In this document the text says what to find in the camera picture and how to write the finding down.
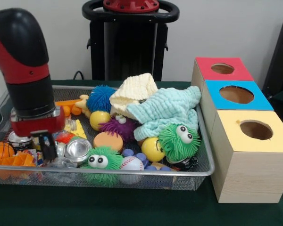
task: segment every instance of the baseball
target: baseball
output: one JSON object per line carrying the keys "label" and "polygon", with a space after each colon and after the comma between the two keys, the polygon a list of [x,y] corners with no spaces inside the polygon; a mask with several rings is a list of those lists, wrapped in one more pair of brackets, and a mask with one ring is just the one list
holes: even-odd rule
{"label": "baseball", "polygon": [[[142,161],[134,156],[128,156],[123,159],[120,166],[121,170],[144,170]],[[126,185],[134,185],[141,181],[142,175],[118,175],[120,182]]]}

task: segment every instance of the mint green towel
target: mint green towel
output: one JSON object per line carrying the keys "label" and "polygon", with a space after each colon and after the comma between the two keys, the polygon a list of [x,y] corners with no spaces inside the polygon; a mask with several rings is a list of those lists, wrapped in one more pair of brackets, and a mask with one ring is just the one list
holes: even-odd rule
{"label": "mint green towel", "polygon": [[200,101],[197,86],[185,90],[161,88],[140,105],[130,104],[130,112],[142,125],[134,131],[137,141],[158,137],[168,124],[184,125],[198,130],[197,113],[193,109]]}

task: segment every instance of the yellow ball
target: yellow ball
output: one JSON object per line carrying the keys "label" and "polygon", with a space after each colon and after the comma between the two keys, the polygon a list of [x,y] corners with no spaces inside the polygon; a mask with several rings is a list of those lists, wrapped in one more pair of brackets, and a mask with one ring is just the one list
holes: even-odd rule
{"label": "yellow ball", "polygon": [[157,162],[162,160],[166,152],[160,146],[159,140],[157,137],[151,137],[145,139],[141,146],[141,152],[147,156],[147,159],[152,162]]}
{"label": "yellow ball", "polygon": [[99,131],[100,130],[99,124],[109,122],[110,119],[111,116],[108,112],[96,111],[91,113],[89,122],[94,130]]}

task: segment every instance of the wooden box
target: wooden box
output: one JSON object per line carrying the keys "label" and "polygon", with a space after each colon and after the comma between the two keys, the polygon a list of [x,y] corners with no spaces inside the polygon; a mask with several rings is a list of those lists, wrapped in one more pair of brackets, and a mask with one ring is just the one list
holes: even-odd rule
{"label": "wooden box", "polygon": [[191,85],[202,91],[206,80],[253,81],[253,78],[240,58],[197,57]]}
{"label": "wooden box", "polygon": [[254,81],[205,81],[200,106],[209,138],[217,109],[273,111]]}
{"label": "wooden box", "polygon": [[219,202],[277,203],[283,193],[283,123],[273,111],[217,110],[211,136]]}

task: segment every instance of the white wall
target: white wall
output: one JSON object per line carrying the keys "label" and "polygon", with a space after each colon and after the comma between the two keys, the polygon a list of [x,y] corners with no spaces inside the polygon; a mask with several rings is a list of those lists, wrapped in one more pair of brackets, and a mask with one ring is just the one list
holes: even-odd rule
{"label": "white wall", "polygon": [[[71,79],[81,70],[91,78],[87,0],[0,0],[0,9],[31,11],[42,27],[53,79]],[[241,57],[263,85],[283,22],[283,0],[170,0],[181,11],[170,23],[163,80],[190,81],[194,58]],[[0,73],[0,93],[5,90]]]}

